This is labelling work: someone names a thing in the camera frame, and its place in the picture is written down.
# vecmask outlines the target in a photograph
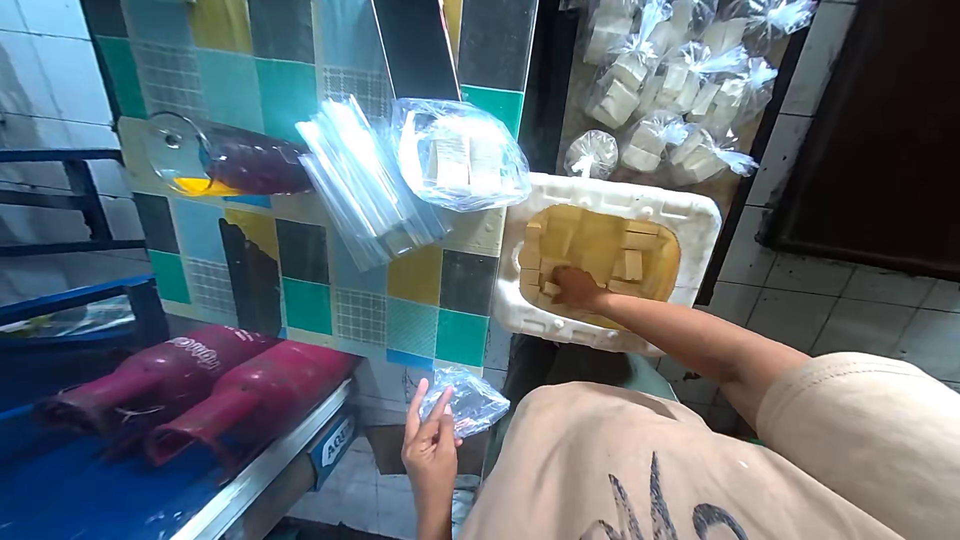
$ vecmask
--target wall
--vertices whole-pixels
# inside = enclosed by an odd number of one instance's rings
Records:
[[[79,0],[0,2],[0,148],[119,148]],[[123,171],[93,161],[117,239],[143,232]],[[55,163],[0,165],[0,189],[65,193]],[[0,243],[88,239],[79,212],[0,206]],[[150,272],[143,250],[0,258],[0,305]]]

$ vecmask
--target shirt sleeve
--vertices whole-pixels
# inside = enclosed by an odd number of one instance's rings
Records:
[[[906,362],[836,353],[775,382],[757,434],[905,538],[960,523],[960,394]]]

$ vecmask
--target styrofoam box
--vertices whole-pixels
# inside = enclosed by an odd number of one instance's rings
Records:
[[[662,351],[630,331],[575,321],[531,305],[520,295],[520,264],[527,222],[553,205],[573,205],[627,219],[649,220],[677,236],[680,270],[667,302],[693,306],[720,232],[720,211],[708,197],[647,185],[531,173],[530,197],[507,209],[500,268],[493,295],[493,317],[508,331],[605,351],[661,356]]]

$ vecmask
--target pink gas cylinder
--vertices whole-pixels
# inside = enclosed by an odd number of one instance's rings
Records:
[[[34,407],[54,427],[114,436],[141,434],[167,422],[210,395],[231,368],[259,355],[278,339],[208,325],[130,356],[113,373],[47,398]]]
[[[360,359],[282,341],[217,380],[209,398],[155,428],[147,455],[162,465],[198,441],[235,472],[332,394]]]

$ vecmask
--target beige t-shirt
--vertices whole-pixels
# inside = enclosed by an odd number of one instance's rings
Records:
[[[538,388],[460,538],[960,538],[960,394],[916,367],[814,358],[757,432],[769,448],[632,390]]]

